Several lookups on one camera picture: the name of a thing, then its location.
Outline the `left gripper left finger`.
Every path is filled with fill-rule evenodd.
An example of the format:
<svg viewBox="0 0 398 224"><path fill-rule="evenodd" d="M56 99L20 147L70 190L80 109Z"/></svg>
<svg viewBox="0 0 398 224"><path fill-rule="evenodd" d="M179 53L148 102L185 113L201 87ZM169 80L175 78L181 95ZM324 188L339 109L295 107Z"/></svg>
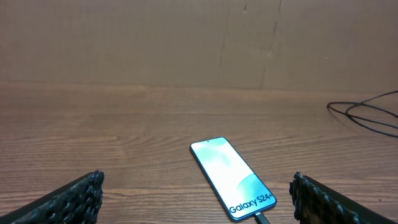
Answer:
<svg viewBox="0 0 398 224"><path fill-rule="evenodd" d="M96 170L1 217L2 224L92 224L102 206L104 172Z"/></svg>

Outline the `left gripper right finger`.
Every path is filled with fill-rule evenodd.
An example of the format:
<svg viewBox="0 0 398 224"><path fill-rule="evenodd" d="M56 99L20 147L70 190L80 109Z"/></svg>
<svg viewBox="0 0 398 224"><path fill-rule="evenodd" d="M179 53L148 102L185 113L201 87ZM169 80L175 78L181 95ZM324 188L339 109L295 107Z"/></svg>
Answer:
<svg viewBox="0 0 398 224"><path fill-rule="evenodd" d="M397 224L300 172L289 194L302 224Z"/></svg>

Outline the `Samsung Galaxy smartphone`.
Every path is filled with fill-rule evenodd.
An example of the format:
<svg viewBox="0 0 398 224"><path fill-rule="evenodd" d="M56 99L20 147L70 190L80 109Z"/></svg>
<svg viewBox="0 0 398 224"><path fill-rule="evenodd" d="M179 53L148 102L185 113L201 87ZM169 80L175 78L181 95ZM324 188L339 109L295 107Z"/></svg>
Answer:
<svg viewBox="0 0 398 224"><path fill-rule="evenodd" d="M263 212L277 205L276 197L226 138L195 142L190 151L232 221L269 223Z"/></svg>

